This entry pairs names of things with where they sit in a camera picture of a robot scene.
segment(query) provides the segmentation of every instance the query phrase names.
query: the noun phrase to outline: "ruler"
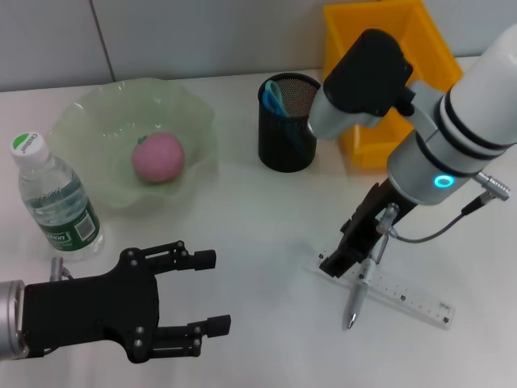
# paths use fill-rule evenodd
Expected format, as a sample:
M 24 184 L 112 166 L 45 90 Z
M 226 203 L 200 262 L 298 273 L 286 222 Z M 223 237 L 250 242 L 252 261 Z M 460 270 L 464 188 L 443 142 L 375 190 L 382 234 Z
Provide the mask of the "ruler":
M 321 269 L 319 258 L 311 260 L 303 267 L 336 285 L 350 289 L 357 281 L 361 265 L 356 264 L 340 278 L 328 276 Z M 383 272 L 376 267 L 370 281 L 367 298 L 386 302 L 389 306 L 410 316 L 430 323 L 434 326 L 448 329 L 452 325 L 452 319 L 456 309 L 442 299 L 433 297 L 425 290 L 411 284 L 398 276 Z

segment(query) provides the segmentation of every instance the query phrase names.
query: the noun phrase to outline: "bottle label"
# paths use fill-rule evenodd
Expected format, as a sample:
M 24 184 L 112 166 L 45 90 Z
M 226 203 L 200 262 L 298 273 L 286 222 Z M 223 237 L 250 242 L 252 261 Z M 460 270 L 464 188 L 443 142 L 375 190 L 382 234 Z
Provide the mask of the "bottle label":
M 77 251 L 95 240 L 100 230 L 100 222 L 90 201 L 74 220 L 63 225 L 40 225 L 47 240 L 59 251 Z

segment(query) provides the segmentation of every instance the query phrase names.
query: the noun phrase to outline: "ball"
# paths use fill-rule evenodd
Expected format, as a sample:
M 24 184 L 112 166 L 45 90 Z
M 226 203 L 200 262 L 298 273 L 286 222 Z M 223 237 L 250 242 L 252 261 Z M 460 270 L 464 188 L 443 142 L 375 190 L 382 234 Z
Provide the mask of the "ball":
M 185 152 L 176 136 L 153 133 L 138 142 L 132 152 L 132 166 L 140 179 L 161 183 L 181 174 Z

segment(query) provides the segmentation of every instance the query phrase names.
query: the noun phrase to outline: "wall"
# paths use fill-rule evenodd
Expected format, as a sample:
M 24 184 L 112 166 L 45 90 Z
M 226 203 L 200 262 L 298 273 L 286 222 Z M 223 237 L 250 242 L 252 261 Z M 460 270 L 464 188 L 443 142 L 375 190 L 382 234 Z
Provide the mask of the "wall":
M 319 67 L 322 5 L 351 2 L 91 1 L 117 79 Z M 516 0 L 423 1 L 459 55 L 481 53 L 517 22 Z M 0 91 L 110 82 L 89 2 L 0 0 Z

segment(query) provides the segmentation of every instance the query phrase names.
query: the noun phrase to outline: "green bowl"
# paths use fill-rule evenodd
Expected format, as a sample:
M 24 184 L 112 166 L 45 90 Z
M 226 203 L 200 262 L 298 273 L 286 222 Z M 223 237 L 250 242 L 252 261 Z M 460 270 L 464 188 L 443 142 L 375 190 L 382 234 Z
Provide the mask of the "green bowl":
M 54 155 L 78 173 L 89 196 L 121 209 L 144 196 L 193 189 L 204 164 L 217 163 L 213 110 L 178 82 L 141 78 L 99 86 L 66 108 L 48 135 Z M 185 151 L 182 174 L 166 183 L 138 179 L 131 162 L 139 138 L 174 134 Z

